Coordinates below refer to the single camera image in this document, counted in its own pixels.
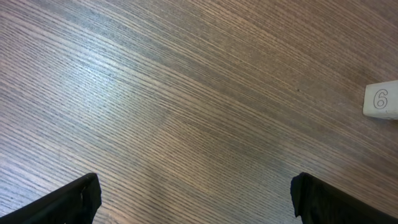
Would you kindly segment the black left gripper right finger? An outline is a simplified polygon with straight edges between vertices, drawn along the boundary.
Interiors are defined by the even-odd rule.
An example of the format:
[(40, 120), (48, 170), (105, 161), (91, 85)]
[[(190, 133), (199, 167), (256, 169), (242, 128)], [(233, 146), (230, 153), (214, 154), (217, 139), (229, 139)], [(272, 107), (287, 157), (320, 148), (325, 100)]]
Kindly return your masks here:
[(292, 178), (290, 195), (303, 224), (397, 224), (397, 218), (305, 172)]

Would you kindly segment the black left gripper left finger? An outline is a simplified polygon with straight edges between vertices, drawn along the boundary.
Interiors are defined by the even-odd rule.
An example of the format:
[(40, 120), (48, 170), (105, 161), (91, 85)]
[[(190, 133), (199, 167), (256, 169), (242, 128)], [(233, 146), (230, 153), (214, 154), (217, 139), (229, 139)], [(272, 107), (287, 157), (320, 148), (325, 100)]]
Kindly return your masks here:
[(99, 179), (89, 173), (1, 217), (1, 223), (92, 224), (100, 206)]

